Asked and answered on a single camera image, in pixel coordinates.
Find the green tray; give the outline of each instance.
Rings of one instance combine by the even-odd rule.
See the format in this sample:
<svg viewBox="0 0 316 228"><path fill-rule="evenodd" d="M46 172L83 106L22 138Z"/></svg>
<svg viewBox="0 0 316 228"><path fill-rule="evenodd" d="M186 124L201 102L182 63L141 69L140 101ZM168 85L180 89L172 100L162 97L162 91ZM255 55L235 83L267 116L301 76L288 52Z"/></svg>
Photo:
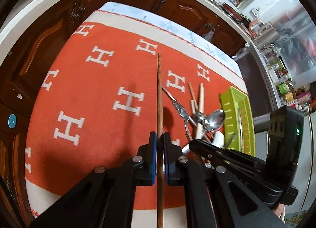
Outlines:
<svg viewBox="0 0 316 228"><path fill-rule="evenodd" d="M235 149L255 156L255 134L253 128L252 113L249 98L246 94L230 86L229 89L221 94L222 109L225 111L226 120L224 123L225 139L228 140L233 133L235 137L232 140L229 149ZM241 136L238 122L238 109L240 110L243 130L243 149L241 148Z"/></svg>

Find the tablecloth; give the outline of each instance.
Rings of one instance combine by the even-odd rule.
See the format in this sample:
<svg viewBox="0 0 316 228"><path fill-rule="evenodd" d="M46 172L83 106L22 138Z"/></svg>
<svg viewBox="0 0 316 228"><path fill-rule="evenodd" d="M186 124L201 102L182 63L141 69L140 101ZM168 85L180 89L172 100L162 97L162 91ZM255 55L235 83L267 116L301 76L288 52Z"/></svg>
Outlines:
<svg viewBox="0 0 316 228"><path fill-rule="evenodd" d="M133 17L140 13L146 17ZM187 110L188 81L196 95L204 84L205 113L220 108L219 95L229 86L247 92L239 69L232 71L231 61L202 47L220 50L188 31L186 40L183 27L160 18L106 4L58 54L36 99L26 141L26 188L34 216L96 166L119 166L148 142L156 130L157 53L162 84ZM184 146L183 120L166 95L163 119L173 143ZM165 227L186 227L183 188L165 186L164 207ZM137 187L132 227L155 227L156 212L156 185Z"/></svg>

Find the green box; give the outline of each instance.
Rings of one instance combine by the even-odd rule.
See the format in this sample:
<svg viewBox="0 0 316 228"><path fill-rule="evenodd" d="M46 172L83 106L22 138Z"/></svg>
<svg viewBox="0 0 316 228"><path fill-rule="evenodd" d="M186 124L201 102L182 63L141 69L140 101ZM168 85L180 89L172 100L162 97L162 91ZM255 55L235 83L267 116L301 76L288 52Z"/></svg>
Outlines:
<svg viewBox="0 0 316 228"><path fill-rule="evenodd" d="M221 94L222 109L225 111L226 119L224 123L225 140L227 141L233 133L235 138L231 142L229 149L242 151L251 156L256 154L255 134L252 120L252 113L249 98L246 94L230 86ZM238 122L238 109L241 113L242 130L244 138L244 148L241 149L241 138Z"/></svg>

